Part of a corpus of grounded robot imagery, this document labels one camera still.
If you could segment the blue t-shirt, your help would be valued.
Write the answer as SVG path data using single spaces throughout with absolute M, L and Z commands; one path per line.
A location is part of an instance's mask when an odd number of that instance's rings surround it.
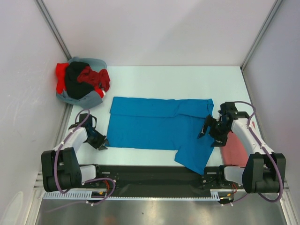
M 107 138 L 116 148 L 175 150 L 175 162 L 203 175 L 213 139 L 198 135 L 213 107 L 212 99 L 114 97 Z

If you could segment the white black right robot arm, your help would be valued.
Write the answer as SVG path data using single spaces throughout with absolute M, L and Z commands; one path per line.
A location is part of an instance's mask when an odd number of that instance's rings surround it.
M 236 102 L 221 104 L 219 118 L 208 115 L 198 135 L 199 138 L 210 135 L 214 142 L 212 147 L 224 147 L 228 136 L 237 136 L 247 152 L 245 167 L 225 165 L 223 172 L 216 176 L 221 188 L 229 187 L 233 182 L 243 186 L 250 193 L 282 194 L 284 190 L 286 158 L 282 153 L 275 153 L 257 134 L 251 124 L 253 115 L 239 111 Z

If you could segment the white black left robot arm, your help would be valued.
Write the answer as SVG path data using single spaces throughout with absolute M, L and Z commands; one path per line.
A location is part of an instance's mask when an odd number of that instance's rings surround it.
M 106 150 L 107 137 L 96 130 L 97 118 L 88 113 L 77 115 L 75 123 L 69 127 L 65 139 L 53 150 L 44 151 L 41 155 L 43 186 L 46 192 L 78 188 L 88 182 L 97 188 L 104 178 L 97 172 L 96 165 L 80 165 L 77 151 L 83 144 L 96 150 Z

